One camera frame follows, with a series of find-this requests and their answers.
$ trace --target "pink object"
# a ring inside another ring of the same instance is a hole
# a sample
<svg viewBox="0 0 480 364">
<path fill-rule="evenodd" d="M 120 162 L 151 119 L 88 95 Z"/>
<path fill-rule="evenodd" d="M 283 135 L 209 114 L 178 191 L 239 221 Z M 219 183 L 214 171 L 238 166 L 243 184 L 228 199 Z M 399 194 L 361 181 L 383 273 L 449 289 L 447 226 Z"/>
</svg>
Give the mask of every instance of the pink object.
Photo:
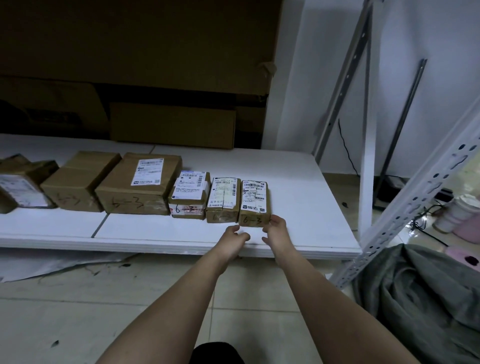
<svg viewBox="0 0 480 364">
<path fill-rule="evenodd" d="M 466 266 L 480 272 L 480 257 L 470 252 L 456 247 L 448 247 L 445 250 L 445 254 L 455 259 L 457 262 L 465 264 Z"/>
<path fill-rule="evenodd" d="M 475 215 L 455 228 L 453 234 L 468 242 L 480 244 L 480 214 Z"/>
</svg>

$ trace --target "gray fabric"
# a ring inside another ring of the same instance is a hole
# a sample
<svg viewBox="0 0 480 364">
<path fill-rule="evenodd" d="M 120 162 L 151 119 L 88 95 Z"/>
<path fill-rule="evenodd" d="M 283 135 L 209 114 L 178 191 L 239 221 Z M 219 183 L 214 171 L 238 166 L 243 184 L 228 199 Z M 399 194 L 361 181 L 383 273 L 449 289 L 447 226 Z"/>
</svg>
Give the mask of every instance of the gray fabric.
<svg viewBox="0 0 480 364">
<path fill-rule="evenodd" d="M 421 363 L 480 363 L 480 273 L 419 245 L 384 249 L 353 281 L 357 302 Z"/>
</svg>

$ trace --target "white label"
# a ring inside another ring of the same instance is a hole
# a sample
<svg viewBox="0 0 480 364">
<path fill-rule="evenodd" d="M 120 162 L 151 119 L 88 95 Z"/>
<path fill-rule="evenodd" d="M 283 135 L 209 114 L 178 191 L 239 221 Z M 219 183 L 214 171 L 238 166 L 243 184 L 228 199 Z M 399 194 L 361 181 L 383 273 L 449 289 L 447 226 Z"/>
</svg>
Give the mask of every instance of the white label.
<svg viewBox="0 0 480 364">
<path fill-rule="evenodd" d="M 202 192 L 207 190 L 205 172 L 183 170 L 175 181 L 172 198 L 181 200 L 201 200 Z"/>
<path fill-rule="evenodd" d="M 267 187 L 265 182 L 243 181 L 241 209 L 260 214 L 267 212 Z"/>
<path fill-rule="evenodd" d="M 48 207 L 47 198 L 22 176 L 3 174 L 0 176 L 3 188 L 20 207 Z"/>
<path fill-rule="evenodd" d="M 163 158 L 141 159 L 130 186 L 160 184 L 162 180 Z"/>
<path fill-rule="evenodd" d="M 231 177 L 215 177 L 208 207 L 234 208 L 237 204 L 237 179 Z"/>
<path fill-rule="evenodd" d="M 172 215 L 203 215 L 205 205 L 174 205 L 170 204 L 170 213 Z"/>
</svg>

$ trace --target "white wall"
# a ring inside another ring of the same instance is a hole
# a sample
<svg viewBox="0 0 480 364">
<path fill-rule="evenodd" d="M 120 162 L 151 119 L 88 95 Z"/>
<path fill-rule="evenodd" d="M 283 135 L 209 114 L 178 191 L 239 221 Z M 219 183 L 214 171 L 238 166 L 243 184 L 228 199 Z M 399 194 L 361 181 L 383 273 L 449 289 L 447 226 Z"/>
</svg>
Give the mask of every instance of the white wall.
<svg viewBox="0 0 480 364">
<path fill-rule="evenodd" d="M 389 9 L 381 45 L 377 173 L 418 62 L 428 58 L 388 171 L 411 176 L 480 94 L 480 1 L 385 0 L 385 5 Z M 276 122 L 277 130 L 273 137 L 270 134 L 265 148 L 311 152 L 316 125 L 326 112 L 361 6 L 362 0 L 305 0 L 285 102 L 281 116 L 270 122 Z M 358 170 L 364 60 L 362 63 L 339 115 Z M 330 136 L 321 168 L 324 172 L 354 173 L 338 128 Z"/>
</svg>

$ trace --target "white paper on floor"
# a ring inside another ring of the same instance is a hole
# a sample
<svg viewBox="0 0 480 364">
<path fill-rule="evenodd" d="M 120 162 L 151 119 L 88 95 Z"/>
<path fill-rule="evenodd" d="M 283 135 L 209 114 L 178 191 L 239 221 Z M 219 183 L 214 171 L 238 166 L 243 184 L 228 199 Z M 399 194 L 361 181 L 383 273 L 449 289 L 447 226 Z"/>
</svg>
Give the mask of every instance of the white paper on floor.
<svg viewBox="0 0 480 364">
<path fill-rule="evenodd" d="M 135 253 L 0 248 L 0 282 L 12 282 L 87 263 L 121 262 Z"/>
</svg>

